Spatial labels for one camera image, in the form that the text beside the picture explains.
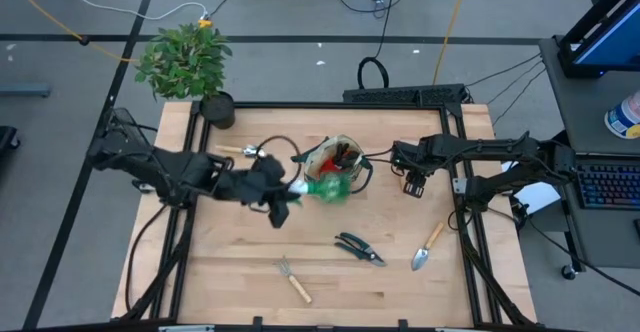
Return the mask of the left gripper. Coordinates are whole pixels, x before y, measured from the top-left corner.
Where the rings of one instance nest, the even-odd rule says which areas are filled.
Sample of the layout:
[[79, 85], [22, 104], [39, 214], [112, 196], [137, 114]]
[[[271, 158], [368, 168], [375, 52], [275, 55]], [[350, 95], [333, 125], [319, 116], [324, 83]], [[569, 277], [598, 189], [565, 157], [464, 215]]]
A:
[[252, 164], [245, 182], [260, 194], [256, 203], [267, 204], [268, 218], [273, 228], [281, 228], [289, 216], [288, 203], [301, 206], [301, 194], [290, 190], [291, 184], [282, 181], [283, 165], [273, 156], [257, 158]]

